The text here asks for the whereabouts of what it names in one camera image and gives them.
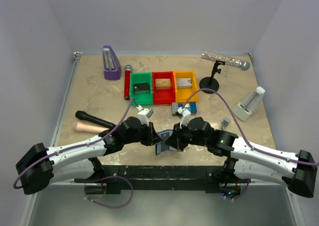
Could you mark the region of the navy blue card holder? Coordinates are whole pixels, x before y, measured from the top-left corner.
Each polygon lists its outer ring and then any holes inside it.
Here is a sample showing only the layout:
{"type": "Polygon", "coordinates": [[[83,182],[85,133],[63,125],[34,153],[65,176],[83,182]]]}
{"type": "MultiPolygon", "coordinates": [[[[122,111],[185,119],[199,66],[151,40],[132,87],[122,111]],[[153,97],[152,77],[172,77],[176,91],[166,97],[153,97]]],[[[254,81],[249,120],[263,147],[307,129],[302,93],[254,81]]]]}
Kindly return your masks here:
{"type": "Polygon", "coordinates": [[[155,154],[159,155],[165,151],[177,151],[177,149],[175,149],[171,146],[165,145],[165,143],[162,142],[162,140],[161,140],[161,142],[159,142],[155,145],[155,154]]]}

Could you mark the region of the black VIP card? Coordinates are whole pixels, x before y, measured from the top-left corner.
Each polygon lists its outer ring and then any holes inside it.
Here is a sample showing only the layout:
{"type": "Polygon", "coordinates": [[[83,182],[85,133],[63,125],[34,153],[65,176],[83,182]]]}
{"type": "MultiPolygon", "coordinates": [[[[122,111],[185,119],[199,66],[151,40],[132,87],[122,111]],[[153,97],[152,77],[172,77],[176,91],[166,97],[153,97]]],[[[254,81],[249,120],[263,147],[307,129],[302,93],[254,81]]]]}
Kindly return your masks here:
{"type": "Polygon", "coordinates": [[[172,130],[163,130],[158,133],[162,142],[166,142],[172,134],[172,130]]]}

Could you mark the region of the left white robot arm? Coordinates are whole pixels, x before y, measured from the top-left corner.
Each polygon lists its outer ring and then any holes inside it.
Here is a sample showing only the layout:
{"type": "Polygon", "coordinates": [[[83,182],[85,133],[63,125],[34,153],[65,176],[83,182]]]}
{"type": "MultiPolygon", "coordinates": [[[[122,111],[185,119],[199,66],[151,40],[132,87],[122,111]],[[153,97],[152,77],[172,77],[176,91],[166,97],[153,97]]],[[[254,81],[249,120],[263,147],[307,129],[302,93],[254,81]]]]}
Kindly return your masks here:
{"type": "Polygon", "coordinates": [[[153,146],[160,141],[152,122],[142,123],[131,116],[85,141],[58,147],[45,147],[43,143],[38,143],[16,163],[18,178],[13,187],[31,195],[51,184],[63,167],[116,153],[126,144],[139,142],[144,146],[153,146]]]}

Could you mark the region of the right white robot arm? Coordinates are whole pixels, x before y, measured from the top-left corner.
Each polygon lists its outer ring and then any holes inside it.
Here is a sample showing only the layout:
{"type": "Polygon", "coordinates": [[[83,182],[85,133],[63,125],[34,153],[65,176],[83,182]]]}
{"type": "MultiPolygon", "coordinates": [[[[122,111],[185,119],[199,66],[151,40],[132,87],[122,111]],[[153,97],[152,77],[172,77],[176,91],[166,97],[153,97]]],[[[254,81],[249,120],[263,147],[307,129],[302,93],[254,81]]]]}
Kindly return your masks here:
{"type": "Polygon", "coordinates": [[[185,125],[175,124],[165,143],[177,150],[190,144],[204,146],[215,156],[227,157],[231,163],[222,170],[227,182],[259,179],[285,186],[301,197],[314,197],[318,165],[308,151],[285,152],[254,144],[234,133],[214,129],[201,117],[185,125]]]}

